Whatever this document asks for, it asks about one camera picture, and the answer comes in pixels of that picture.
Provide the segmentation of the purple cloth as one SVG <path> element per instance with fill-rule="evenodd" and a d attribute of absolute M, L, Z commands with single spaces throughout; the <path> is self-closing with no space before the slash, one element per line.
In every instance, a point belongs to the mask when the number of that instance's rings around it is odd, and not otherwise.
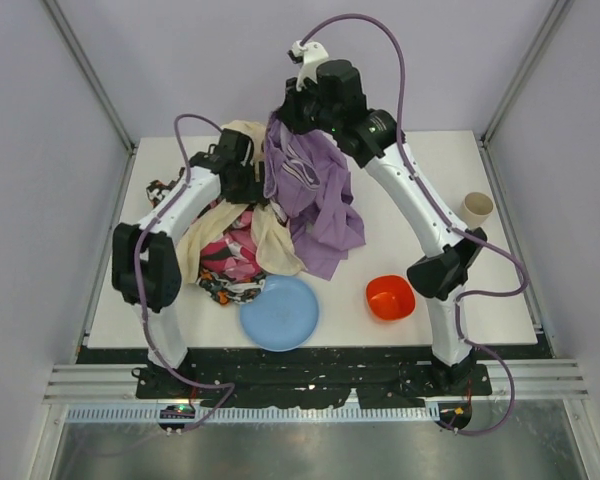
<path fill-rule="evenodd" d="M 347 159 L 323 133 L 294 134 L 271 115 L 264 168 L 264 195 L 286 214 L 295 255 L 308 274 L 330 280 L 349 251 L 366 244 Z"/>

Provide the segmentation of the cream cloth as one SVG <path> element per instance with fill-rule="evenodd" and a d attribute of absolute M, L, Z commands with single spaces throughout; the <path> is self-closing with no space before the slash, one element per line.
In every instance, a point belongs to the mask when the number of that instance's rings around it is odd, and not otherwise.
<path fill-rule="evenodd" d="M 232 204 L 221 196 L 195 220 L 179 241 L 176 255 L 179 263 L 179 245 L 204 246 L 214 239 L 231 220 L 251 204 Z M 257 247 L 256 260 L 265 273 L 292 276 L 304 269 L 304 263 L 295 254 L 285 214 L 270 203 L 251 205 L 253 216 L 251 237 Z"/>

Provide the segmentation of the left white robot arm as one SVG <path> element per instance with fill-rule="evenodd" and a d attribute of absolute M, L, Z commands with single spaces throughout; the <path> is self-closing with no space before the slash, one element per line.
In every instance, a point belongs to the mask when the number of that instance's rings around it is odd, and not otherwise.
<path fill-rule="evenodd" d="M 255 153 L 247 134 L 222 130 L 207 150 L 184 157 L 182 177 L 157 207 L 113 231 L 112 286 L 135 310 L 149 347 L 146 370 L 157 373 L 160 381 L 172 379 L 186 390 L 224 390 L 227 395 L 234 389 L 232 383 L 204 384 L 187 377 L 191 362 L 175 307 L 182 285 L 176 246 L 218 196 L 253 190 Z"/>

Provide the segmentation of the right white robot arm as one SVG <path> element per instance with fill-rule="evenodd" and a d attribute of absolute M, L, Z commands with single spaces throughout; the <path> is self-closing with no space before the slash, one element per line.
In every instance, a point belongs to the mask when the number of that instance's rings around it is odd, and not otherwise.
<path fill-rule="evenodd" d="M 287 80 L 278 118 L 293 133 L 330 135 L 338 149 L 378 182 L 408 221 L 423 257 L 407 278 L 424 297 L 432 329 L 431 378 L 443 392 L 464 387 L 476 365 L 474 349 L 458 329 L 463 314 L 454 306 L 468 270 L 481 251 L 443 217 L 442 202 L 406 155 L 406 140 L 393 116 L 368 107 L 360 73 L 348 60 L 302 63 Z"/>

